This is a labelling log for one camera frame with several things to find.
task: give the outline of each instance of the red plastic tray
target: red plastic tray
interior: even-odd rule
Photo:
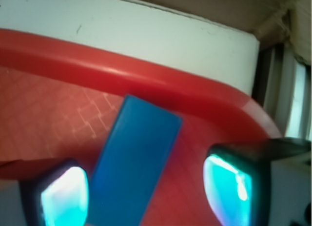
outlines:
[[[0,159],[73,157],[92,173],[125,94],[183,117],[143,225],[219,225],[209,146],[280,137],[251,98],[209,79],[83,45],[0,29]]]

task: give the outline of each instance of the grid pattern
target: grid pattern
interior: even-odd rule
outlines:
[[[0,68],[0,160],[73,157],[91,173],[123,98]],[[219,225],[203,187],[212,143],[227,142],[215,124],[179,114],[183,125],[143,225]]]
[[[0,159],[101,148],[123,98],[0,68]]]

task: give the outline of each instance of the glowing cyan light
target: glowing cyan light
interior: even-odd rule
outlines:
[[[251,177],[217,155],[205,160],[203,177],[209,205],[222,225],[250,225]]]
[[[89,204],[85,171],[69,168],[41,193],[41,204],[46,226],[83,226]]]

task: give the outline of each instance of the white wall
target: white wall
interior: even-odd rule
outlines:
[[[0,0],[0,5],[0,28],[159,63],[251,94],[258,41],[248,33],[122,0]]]

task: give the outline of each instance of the blue rectangular block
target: blue rectangular block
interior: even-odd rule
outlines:
[[[88,223],[139,225],[182,119],[127,96],[90,182]]]

